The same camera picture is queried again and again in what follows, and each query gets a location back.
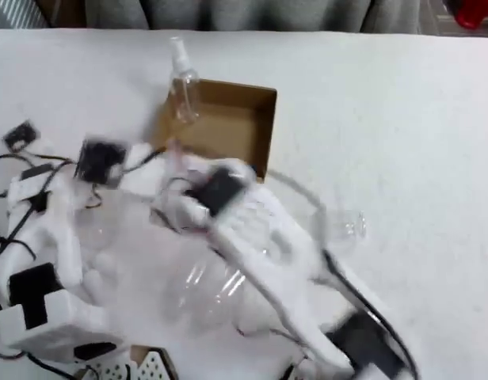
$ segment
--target gray curtain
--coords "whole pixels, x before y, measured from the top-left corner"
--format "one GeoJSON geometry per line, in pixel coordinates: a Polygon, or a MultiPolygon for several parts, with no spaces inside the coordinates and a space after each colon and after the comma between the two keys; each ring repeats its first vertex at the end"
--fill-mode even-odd
{"type": "Polygon", "coordinates": [[[88,27],[418,33],[421,0],[86,0],[88,27]]]}
{"type": "Polygon", "coordinates": [[[0,29],[47,27],[34,0],[0,0],[0,29]]]}

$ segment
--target white table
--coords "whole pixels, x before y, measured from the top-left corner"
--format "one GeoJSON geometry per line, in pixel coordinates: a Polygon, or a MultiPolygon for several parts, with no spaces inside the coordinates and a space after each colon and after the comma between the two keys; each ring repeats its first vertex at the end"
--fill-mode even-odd
{"type": "MultiPolygon", "coordinates": [[[[88,131],[140,139],[166,95],[173,34],[0,31],[0,137],[29,118],[72,156],[88,131]]],[[[368,240],[347,262],[417,337],[424,378],[488,378],[488,40],[182,34],[202,77],[278,90],[269,167],[365,211],[368,240]]],[[[0,203],[1,231],[4,215],[0,203]]],[[[274,378],[284,365],[281,340],[222,336],[169,338],[181,378],[274,378]]],[[[21,366],[0,363],[1,378],[21,366]]]]}

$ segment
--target plastic bottle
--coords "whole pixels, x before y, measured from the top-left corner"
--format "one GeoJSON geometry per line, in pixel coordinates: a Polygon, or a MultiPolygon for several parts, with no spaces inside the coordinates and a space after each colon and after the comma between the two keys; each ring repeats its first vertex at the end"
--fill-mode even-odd
{"type": "Polygon", "coordinates": [[[170,92],[176,117],[182,123],[194,123],[200,116],[200,79],[191,66],[183,39],[173,37],[170,44],[173,67],[170,92]]]}

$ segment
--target cardboard box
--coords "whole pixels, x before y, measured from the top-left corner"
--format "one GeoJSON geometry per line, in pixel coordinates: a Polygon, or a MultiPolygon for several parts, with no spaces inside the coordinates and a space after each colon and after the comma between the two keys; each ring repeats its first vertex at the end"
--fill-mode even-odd
{"type": "Polygon", "coordinates": [[[265,178],[273,134],[277,91],[235,83],[200,81],[200,118],[183,124],[175,117],[169,95],[151,139],[162,148],[175,137],[206,158],[240,158],[265,178]]]}

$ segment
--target transparent plastic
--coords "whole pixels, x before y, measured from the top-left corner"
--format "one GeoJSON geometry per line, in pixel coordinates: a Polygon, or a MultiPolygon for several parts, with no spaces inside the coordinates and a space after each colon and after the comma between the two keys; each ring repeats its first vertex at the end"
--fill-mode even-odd
{"type": "Polygon", "coordinates": [[[172,75],[170,93],[176,117],[190,124],[200,116],[200,78],[191,67],[184,42],[180,37],[171,39],[172,75]]]}
{"type": "MultiPolygon", "coordinates": [[[[354,246],[365,237],[361,211],[330,211],[326,212],[326,219],[329,243],[354,246]]],[[[264,228],[272,232],[270,226],[264,228]]],[[[268,239],[264,234],[262,251],[274,257],[278,253],[271,249],[271,241],[272,237],[268,239]]],[[[179,321],[188,315],[192,332],[205,333],[225,324],[241,329],[239,332],[244,336],[267,333],[271,329],[271,315],[275,315],[270,313],[271,306],[261,302],[257,307],[256,299],[248,303],[250,297],[263,297],[238,269],[210,249],[183,252],[176,259],[175,273],[166,283],[162,299],[167,319],[179,321]]]]}

